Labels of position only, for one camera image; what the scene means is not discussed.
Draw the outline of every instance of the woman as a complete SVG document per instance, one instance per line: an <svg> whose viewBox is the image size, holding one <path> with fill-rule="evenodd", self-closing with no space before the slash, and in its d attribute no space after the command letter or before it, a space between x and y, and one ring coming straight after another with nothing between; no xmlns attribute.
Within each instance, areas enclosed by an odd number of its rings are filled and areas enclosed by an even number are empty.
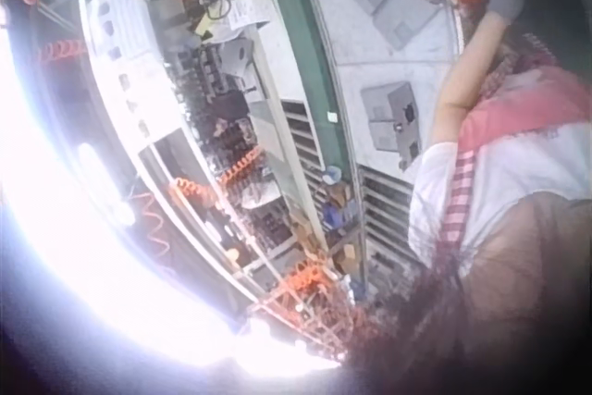
<svg viewBox="0 0 592 395"><path fill-rule="evenodd" d="M487 76L523 2L489 0L438 98L410 211L425 272L351 348L382 390L532 388L589 328L590 90L540 48Z"/></svg>

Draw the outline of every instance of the coiled cable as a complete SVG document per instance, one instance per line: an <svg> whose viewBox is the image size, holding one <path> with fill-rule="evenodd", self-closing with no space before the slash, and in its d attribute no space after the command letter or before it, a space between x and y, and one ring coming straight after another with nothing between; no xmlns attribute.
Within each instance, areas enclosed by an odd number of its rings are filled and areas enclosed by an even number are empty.
<svg viewBox="0 0 592 395"><path fill-rule="evenodd" d="M151 210L151 207L155 202L154 196L151 193L141 193L131 196L129 199L144 201L142 206L142 215L146 219L151 219L154 221L154 226L150 229L146 235L146 238L162 247L160 252L156 254L156 258L161 258L170 251L170 244L157 236L158 232L165 225L165 221L160 215Z"/></svg>
<svg viewBox="0 0 592 395"><path fill-rule="evenodd" d="M43 49L39 50L37 60L40 64L47 64L85 53L87 53L87 49L82 40L57 41L48 43Z"/></svg>

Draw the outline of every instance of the bright light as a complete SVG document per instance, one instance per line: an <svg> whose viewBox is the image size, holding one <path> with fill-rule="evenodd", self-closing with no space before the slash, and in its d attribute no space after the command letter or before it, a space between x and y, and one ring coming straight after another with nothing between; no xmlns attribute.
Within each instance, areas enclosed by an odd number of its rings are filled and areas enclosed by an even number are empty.
<svg viewBox="0 0 592 395"><path fill-rule="evenodd" d="M306 352L306 343L301 339L296 339L296 341L294 342L294 347L299 351Z"/></svg>
<svg viewBox="0 0 592 395"><path fill-rule="evenodd" d="M78 147L80 167L92 197L109 209L118 223L129 227L136 223L136 216L130 205L121 200L119 190L111 179L101 158L94 148L83 143Z"/></svg>
<svg viewBox="0 0 592 395"><path fill-rule="evenodd" d="M270 336L269 325L259 318L251 318L249 320L249 327L254 337L266 339Z"/></svg>
<svg viewBox="0 0 592 395"><path fill-rule="evenodd" d="M214 241L222 242L222 235L220 235L220 233L218 233L218 230L216 230L216 227L214 227L210 221L205 221L204 225L205 225L205 229L207 230L207 232L210 234L210 236L212 237L212 239Z"/></svg>
<svg viewBox="0 0 592 395"><path fill-rule="evenodd" d="M101 200L107 204L119 202L119 190L109 176L107 169L94 148L88 143L83 143L78 147L78 156L80 166L84 172L84 178L88 182L91 190L99 194Z"/></svg>
<svg viewBox="0 0 592 395"><path fill-rule="evenodd" d="M116 220L126 227L131 227L136 223L136 216L128 203L118 203L113 207L113 216Z"/></svg>
<svg viewBox="0 0 592 395"><path fill-rule="evenodd" d="M301 376L339 367L339 363L334 361L258 335L239 337L234 358L252 376L265 378Z"/></svg>
<svg viewBox="0 0 592 395"><path fill-rule="evenodd" d="M3 30L0 70L3 192L39 258L104 322L143 347L194 365L228 356L228 326L131 256L61 162L29 109Z"/></svg>

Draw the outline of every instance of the orange coiled hose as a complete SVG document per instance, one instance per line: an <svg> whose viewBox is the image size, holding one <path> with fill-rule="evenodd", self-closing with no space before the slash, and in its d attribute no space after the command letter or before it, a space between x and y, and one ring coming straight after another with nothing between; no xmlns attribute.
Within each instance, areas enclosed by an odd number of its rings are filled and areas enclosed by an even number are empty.
<svg viewBox="0 0 592 395"><path fill-rule="evenodd" d="M37 60L41 64L55 62L57 60L66 59L83 55L87 52L84 41L81 40L65 40L48 43L43 49L39 50Z"/></svg>
<svg viewBox="0 0 592 395"><path fill-rule="evenodd" d="M227 185L231 180L236 178L236 176L239 173L241 173L242 170L244 170L246 167L248 167L250 164L252 164L254 162L254 160L257 159L257 157L259 157L259 154L261 154L262 152L263 152L263 149L259 145L257 145L249 153L247 153L241 160L239 160L239 162L237 162L234 166L232 166L232 168L227 170L226 173L224 173L224 175L222 175L222 178L220 178L218 183L223 187L225 185Z"/></svg>
<svg viewBox="0 0 592 395"><path fill-rule="evenodd" d="M148 232L148 235L146 235L146 238L148 238L148 240L162 246L162 250L156 255L157 258L160 258L163 255L167 254L168 251L170 250L170 244L156 236L156 234L160 231L160 229L165 224L165 221L163 220L163 218L160 215L158 215L157 213L150 210L150 208L152 207L152 204L154 204L154 196L151 193L142 193L142 194L136 194L135 196L132 196L130 199L131 200L132 199L140 199L140 200L145 201L144 205L142 207L142 215L145 216L146 218L150 218L153 221L155 221L154 227Z"/></svg>
<svg viewBox="0 0 592 395"><path fill-rule="evenodd" d="M230 168L222 177L218 180L220 186L225 187L239 173L242 172L246 167L252 164L257 157L263 152L263 149L259 146L253 148L248 154L246 154L239 162L237 162L232 168ZM200 196L204 199L211 199L217 201L216 192L209 185L201 185L197 182L185 178L175 178L175 183L172 185L173 190L181 192L184 196Z"/></svg>
<svg viewBox="0 0 592 395"><path fill-rule="evenodd" d="M188 197L199 196L213 201L217 199L216 192L209 185L201 185L185 178L175 178L175 186L183 195Z"/></svg>

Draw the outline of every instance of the metal rack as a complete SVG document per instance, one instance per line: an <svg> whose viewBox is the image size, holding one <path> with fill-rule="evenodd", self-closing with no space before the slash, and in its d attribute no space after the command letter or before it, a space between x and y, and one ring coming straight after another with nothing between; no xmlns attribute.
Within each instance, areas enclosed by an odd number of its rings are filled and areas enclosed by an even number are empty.
<svg viewBox="0 0 592 395"><path fill-rule="evenodd" d="M69 0L49 0L49 6L46 7L48 14L54 15L55 13L53 9L57 6L64 5L68 1ZM100 70L97 70L97 61L95 60L95 55L93 54L93 41L91 37L90 23L88 19L87 0L78 0L78 6L80 10L82 33L89 48L91 66L93 68L99 91L101 92L101 94L108 94L108 90L102 87L103 81L105 80L104 77L106 74L104 72L99 74ZM255 30L247 30L245 33L254 42L254 63L257 66L257 71L260 74L261 82L265 87L265 92L269 96L270 107L272 109L272 114L274 115L274 120L278 125L278 133L280 134L280 138L283 138L284 141L291 141L290 127L281 108L281 102L278 99L277 91L275 89L275 85L271 77L270 67L267 65L265 61L265 56L263 55L263 52L261 50L261 42L259 41L259 37L257 36ZM105 108L107 110L107 114L111 117L111 120L114 123L114 127L116 128L117 134L120 138L124 138L127 129L122 128L121 125L117 124L118 122L120 122L118 119L114 118L114 114L117 113L117 110L109 107L107 103L105 103ZM339 344L339 339L335 335L335 332L331 328L323 324L323 322L320 320L317 314L315 314L314 310L309 306L309 304L303 301L294 290L285 285L282 287L282 285L284 284L284 278L271 263L271 260L273 258L281 255L282 253L286 252L288 249L293 247L293 237L290 238L288 241L284 242L282 245L278 246L270 254L266 255L263 249L258 245L256 239L253 236L250 236L250 234L247 231L247 228L244 227L241 220L238 218L236 212L230 206L229 202L224 198L222 190L220 190L220 187L217 184L216 179L210 172L204 155L201 152L200 148L197 146L196 141L192 137L191 130L189 129L189 126L184 120L181 120L180 129L185 135L185 138L187 139L187 142L191 147L191 150L193 151L195 159L203 169L203 172L207 176L209 183L211 184L217 196L219 197L224 210L228 215L230 215L235 225L242 232L244 238L247 240L248 245L257 254L258 259L256 259L254 263L248 265L244 269L236 270L236 267L224 255L224 249L222 248L220 243L216 242L215 240L212 240L211 237L207 235L207 230L204 225L204 222L197 216L197 214L192 209L187 199L183 196L179 196L181 206L178 206L172 202L172 199L167 194L166 189L170 184L174 182L174 178L168 171L167 166L165 165L161 155L156 150L154 144L151 143L148 146L147 151L143 154L143 156L140 156L140 154L134 152L133 150L127 150L131 163L134 165L134 167L138 171L139 176L142 178L146 186L154 195L154 198L162 208L163 212L166 214L169 220L176 226L179 232L193 246L193 248L195 248L196 251L200 253L204 260L220 276L227 280L247 299L252 301L253 306L263 308L263 310L267 311L272 316L276 317L288 326L296 329L305 337L309 338L311 341L319 344L320 346L325 347L327 346L327 343L331 343L332 345L337 346ZM326 249L327 247L325 245L323 230L316 214L317 209L315 207L315 203L309 191L309 184L307 178L305 177L304 172L302 171L302 168L300 166L299 156L296 151L296 147L291 143L287 143L285 148L288 152L290 166L294 170L294 177L296 178L299 192L303 195L303 200L306 207L306 214L308 216L311 216L311 222L314 227L314 232L317 235L317 237L321 240L321 244L323 245L323 247ZM294 323L290 322L289 319L287 319L285 316L278 313L278 311L270 308L270 304L265 303L269 300L268 292L265 289L263 289L250 276L249 273L256 267L261 266L264 266L267 269L269 269L271 274L277 280L278 285L280 286L280 288L282 288L282 291L279 294L287 292L294 299L294 301L301 306L302 312L307 313L308 325L315 326L315 330L320 330L321 333L311 333L312 330L306 331L305 329L296 326Z"/></svg>

